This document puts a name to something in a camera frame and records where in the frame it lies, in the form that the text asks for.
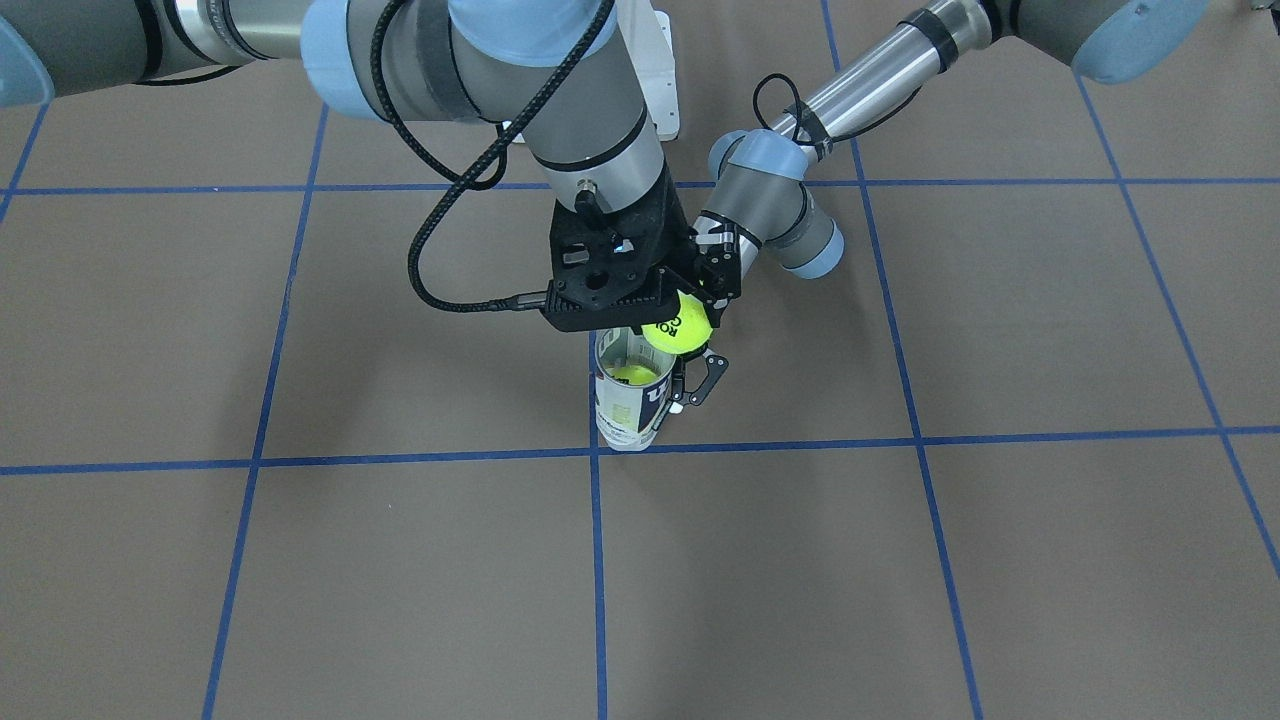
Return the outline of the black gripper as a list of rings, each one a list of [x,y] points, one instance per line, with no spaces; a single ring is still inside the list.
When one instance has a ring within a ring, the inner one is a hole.
[[[722,218],[700,215],[692,225],[695,242],[695,287],[701,302],[714,310],[726,309],[741,295],[742,234],[740,228]],[[700,406],[728,370],[728,359],[713,348],[687,354],[685,369],[698,361],[705,368],[705,377],[696,388],[684,391],[684,404]]]
[[[581,218],[554,206],[543,316],[572,333],[667,322],[695,279],[698,246],[668,168],[634,205]]]

